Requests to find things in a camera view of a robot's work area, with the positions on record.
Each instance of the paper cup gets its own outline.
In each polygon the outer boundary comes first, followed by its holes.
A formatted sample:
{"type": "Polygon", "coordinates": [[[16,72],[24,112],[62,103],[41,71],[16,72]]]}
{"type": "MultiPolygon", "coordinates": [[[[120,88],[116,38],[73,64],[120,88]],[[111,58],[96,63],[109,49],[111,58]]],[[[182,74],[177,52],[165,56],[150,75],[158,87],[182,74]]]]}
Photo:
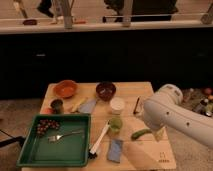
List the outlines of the paper cup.
{"type": "Polygon", "coordinates": [[[110,100],[110,108],[112,114],[121,114],[122,111],[124,110],[125,107],[125,102],[122,98],[120,97],[114,97],[112,100],[110,100]]]}

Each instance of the metal fork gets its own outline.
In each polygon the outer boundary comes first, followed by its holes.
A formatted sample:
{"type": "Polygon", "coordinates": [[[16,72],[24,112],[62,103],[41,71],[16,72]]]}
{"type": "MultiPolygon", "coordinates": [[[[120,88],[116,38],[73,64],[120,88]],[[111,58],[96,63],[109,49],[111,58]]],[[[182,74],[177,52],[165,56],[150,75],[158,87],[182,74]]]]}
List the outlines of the metal fork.
{"type": "Polygon", "coordinates": [[[49,142],[55,142],[55,141],[60,140],[62,137],[66,137],[66,136],[73,135],[73,134],[80,134],[80,133],[83,133],[83,132],[84,132],[84,130],[78,129],[78,130],[73,130],[69,133],[63,134],[63,135],[53,135],[53,136],[47,137],[47,139],[48,139],[49,142]]]}

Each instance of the cucumber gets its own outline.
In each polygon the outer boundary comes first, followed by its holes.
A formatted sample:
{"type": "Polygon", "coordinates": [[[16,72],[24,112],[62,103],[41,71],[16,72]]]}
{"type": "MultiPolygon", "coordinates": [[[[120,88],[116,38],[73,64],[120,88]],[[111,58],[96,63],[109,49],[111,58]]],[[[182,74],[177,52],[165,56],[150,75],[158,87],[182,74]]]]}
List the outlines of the cucumber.
{"type": "Polygon", "coordinates": [[[134,132],[131,135],[131,139],[132,140],[137,140],[140,136],[142,136],[144,134],[150,134],[150,133],[152,133],[152,131],[150,129],[142,129],[142,130],[134,132]]]}

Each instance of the green plastic tray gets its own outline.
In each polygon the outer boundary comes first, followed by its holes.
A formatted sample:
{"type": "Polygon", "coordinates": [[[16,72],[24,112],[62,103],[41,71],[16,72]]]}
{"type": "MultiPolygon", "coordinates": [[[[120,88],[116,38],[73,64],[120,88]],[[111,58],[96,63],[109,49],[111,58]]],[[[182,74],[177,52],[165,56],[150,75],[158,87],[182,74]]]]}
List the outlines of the green plastic tray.
{"type": "Polygon", "coordinates": [[[91,118],[89,114],[37,115],[17,161],[20,167],[83,167],[88,161],[91,118]],[[36,135],[41,119],[52,119],[60,124],[59,130],[48,129],[44,136],[36,135]],[[83,134],[48,142],[47,137],[83,129],[83,134]]]}

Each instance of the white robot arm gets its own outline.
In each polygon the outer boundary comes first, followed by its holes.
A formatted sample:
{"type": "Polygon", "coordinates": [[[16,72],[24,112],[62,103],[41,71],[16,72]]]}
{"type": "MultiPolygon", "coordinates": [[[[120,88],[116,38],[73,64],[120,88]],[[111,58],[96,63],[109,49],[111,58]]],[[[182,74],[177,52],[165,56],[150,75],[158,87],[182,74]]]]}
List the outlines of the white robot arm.
{"type": "Polygon", "coordinates": [[[168,125],[213,148],[213,119],[178,106],[182,99],[183,94],[178,87],[164,85],[145,100],[143,121],[153,131],[168,125]]]}

